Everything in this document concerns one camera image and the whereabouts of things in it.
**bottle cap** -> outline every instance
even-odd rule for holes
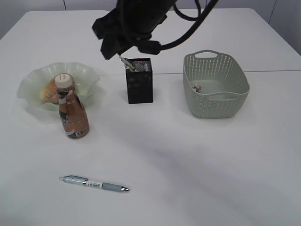
[[[59,74],[55,77],[56,87],[59,89],[65,89],[72,86],[72,78],[69,74]]]

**bread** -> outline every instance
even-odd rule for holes
[[[58,103],[58,93],[56,91],[55,77],[41,90],[40,99],[43,102]]]

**ballpoint pen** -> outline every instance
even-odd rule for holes
[[[130,189],[128,189],[127,187],[124,187],[124,186],[114,185],[114,184],[109,184],[109,183],[95,182],[95,181],[89,180],[88,178],[82,178],[82,177],[73,176],[73,175],[60,177],[59,179],[66,183],[94,187],[94,188],[99,188],[99,189],[108,190],[108,191],[114,191],[114,192],[129,192],[130,191]]]
[[[123,58],[122,56],[119,56],[119,58],[121,62],[123,62],[124,65],[127,66],[126,69],[129,69],[131,72],[138,72],[137,68],[135,68],[135,66],[130,63],[127,58]]]

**plastic bottle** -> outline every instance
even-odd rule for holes
[[[74,83],[69,74],[59,74],[55,77],[59,95],[59,114],[69,138],[84,137],[90,130],[85,107],[75,94]]]

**plastic basket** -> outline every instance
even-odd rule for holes
[[[216,57],[198,58],[199,53]],[[248,96],[250,87],[236,60],[230,55],[204,50],[184,58],[184,91],[191,112],[200,118],[234,116]],[[201,86],[200,92],[194,89]]]

